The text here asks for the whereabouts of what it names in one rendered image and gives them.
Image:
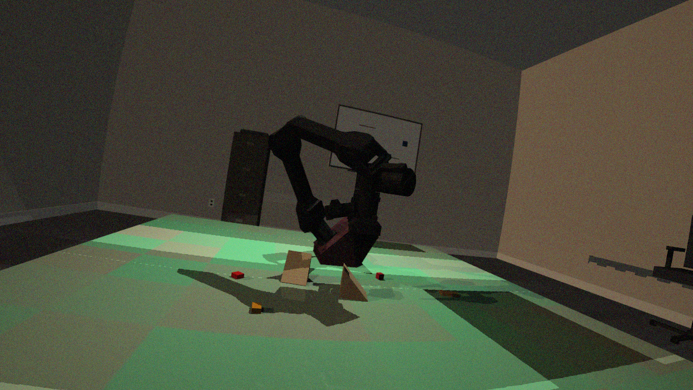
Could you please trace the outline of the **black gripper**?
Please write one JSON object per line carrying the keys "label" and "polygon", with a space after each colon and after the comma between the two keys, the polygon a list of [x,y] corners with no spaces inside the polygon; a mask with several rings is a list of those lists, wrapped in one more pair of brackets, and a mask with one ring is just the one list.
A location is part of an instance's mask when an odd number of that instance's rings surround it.
{"label": "black gripper", "polygon": [[380,193],[357,190],[355,188],[353,201],[355,214],[348,219],[349,235],[354,240],[354,255],[356,265],[361,265],[374,242],[381,236],[381,225],[378,222],[378,203]]}

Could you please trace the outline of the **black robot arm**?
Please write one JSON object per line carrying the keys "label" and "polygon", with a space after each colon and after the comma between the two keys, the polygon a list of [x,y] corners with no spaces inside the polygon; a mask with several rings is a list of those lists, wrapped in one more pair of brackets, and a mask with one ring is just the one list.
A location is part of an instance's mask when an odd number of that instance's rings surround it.
{"label": "black robot arm", "polygon": [[[315,198],[310,190],[302,164],[301,139],[336,154],[339,162],[357,171],[356,188],[367,192],[383,192],[409,197],[416,187],[416,173],[406,164],[389,163],[391,156],[379,145],[374,136],[358,131],[342,132],[307,119],[303,115],[288,121],[267,139],[272,153],[283,163],[297,197],[296,212],[304,233],[311,232],[324,245],[337,231],[332,231],[325,220],[348,217],[353,219],[355,202],[330,205]],[[378,158],[368,163],[375,155]]]}

